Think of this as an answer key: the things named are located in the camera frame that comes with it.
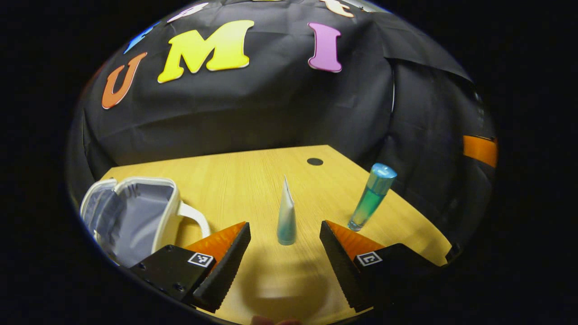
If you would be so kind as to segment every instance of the yellow letter m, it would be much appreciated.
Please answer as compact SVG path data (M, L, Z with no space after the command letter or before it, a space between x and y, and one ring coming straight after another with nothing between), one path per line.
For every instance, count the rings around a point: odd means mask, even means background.
M180 78L184 69L180 58L191 73L197 73L214 50L213 58L207 62L210 71L238 69L249 65L249 57L243 52L247 29L255 24L252 20L236 20L219 27L206 40L198 31L178 34L169 40L171 49L166 58L165 69L158 75L158 82L165 83Z

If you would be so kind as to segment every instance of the bottle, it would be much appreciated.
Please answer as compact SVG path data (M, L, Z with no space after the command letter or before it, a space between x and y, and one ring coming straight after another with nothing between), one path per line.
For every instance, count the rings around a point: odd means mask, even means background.
M371 167L365 190L347 224L349 229L359 231L365 225L375 210L377 210L383 198L386 197L387 191L396 177L397 173L384 164L377 163Z

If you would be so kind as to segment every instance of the foam letter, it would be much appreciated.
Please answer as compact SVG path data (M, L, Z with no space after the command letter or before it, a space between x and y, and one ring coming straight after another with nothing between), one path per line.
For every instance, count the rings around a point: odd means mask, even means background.
M341 64L337 61L337 37L341 36L341 33L319 23L307 25L315 31L315 53L308 61L309 66L330 72L341 71Z
M352 13L343 10L343 8L349 9L349 7L346 5L342 5L341 2L339 2L337 0L319 0L319 1L325 2L327 9L331 10L332 12L334 12L336 14L340 14L341 16L345 16L345 17L349 17L349 18L354 17Z
M150 31L152 31L153 28L156 25L158 25L158 23L152 25L151 27L148 27L144 32L140 33L137 37L133 38L132 41L128 44L127 49L124 50L123 54L126 54L128 50L130 50L133 46L135 46L138 42L140 42L143 38L145 38L145 35L148 34Z
M171 49L166 58L165 69L158 75L158 82L165 83L180 78L184 69L180 58L191 73L197 73L214 49L213 58L207 62L210 71L238 69L249 65L249 57L243 52L247 29L255 24L252 20L236 20L219 27L206 40L198 31L178 34L169 40Z
M118 74L124 69L124 65L121 65L111 74L109 74L108 78L106 78L105 92L102 94L102 108L109 109L123 100L124 96L128 92L128 89L131 87L132 79L135 77L136 69L138 68L142 58L145 56L146 52L141 53L128 62L127 75L124 76L123 85L116 93L113 93L114 84L116 83Z
M203 9L208 4L209 4L208 2L205 2L205 3L200 3L198 5L195 5L193 7L190 7L189 9L184 10L181 13L179 13L178 15L176 15L175 17L172 17L171 19L169 19L167 21L167 23L170 23L171 21L175 21L181 17L190 16L190 15L194 14L195 12L199 12L201 9Z

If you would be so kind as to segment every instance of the screw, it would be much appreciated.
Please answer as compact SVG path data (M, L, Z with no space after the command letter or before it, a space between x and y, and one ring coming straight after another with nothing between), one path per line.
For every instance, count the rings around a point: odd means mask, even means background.
M177 289L178 291L180 291L180 292L183 292L183 291L184 291L184 287L183 287L180 283L175 283L175 284L173 285L173 287L174 287L175 289Z

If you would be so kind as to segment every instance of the table surface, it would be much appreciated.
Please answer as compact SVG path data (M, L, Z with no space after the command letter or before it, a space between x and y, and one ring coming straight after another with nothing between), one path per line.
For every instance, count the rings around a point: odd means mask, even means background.
M309 158L323 164L310 165ZM284 175L297 218L297 241L290 246L280 245L276 236ZM173 179L182 200L205 215L212 232L250 222L251 242L215 316L240 324L249 324L253 315L327 324L359 314L347 304L319 232L325 219L347 225L369 173L335 149L292 147L148 162L114 167L102 179L130 176ZM402 242L436 265L446 263L451 247L392 190L359 233L386 246ZM200 238L198 225L185 218L175 244L185 247Z

